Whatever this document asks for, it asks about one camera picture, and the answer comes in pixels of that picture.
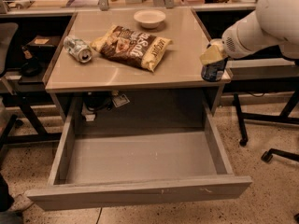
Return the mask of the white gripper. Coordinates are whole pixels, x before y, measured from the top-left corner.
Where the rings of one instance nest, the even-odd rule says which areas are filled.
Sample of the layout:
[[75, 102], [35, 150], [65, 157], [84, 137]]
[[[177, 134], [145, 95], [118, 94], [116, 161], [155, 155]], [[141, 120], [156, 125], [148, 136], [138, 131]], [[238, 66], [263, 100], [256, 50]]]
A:
[[241, 59], [251, 54], [251, 51], [241, 44], [238, 37], [237, 22], [224, 31], [221, 39], [211, 39], [208, 45], [209, 47], [200, 56], [202, 65], [219, 62], [228, 56], [234, 59]]

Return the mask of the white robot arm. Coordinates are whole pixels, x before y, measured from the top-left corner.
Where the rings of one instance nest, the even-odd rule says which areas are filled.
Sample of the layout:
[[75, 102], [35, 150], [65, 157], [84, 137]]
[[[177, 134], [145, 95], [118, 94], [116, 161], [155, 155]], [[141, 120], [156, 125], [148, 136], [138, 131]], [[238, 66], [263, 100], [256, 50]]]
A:
[[255, 9], [212, 39], [200, 56], [202, 65], [230, 57], [241, 59], [262, 49], [279, 46], [282, 56], [298, 61], [298, 0], [258, 0]]

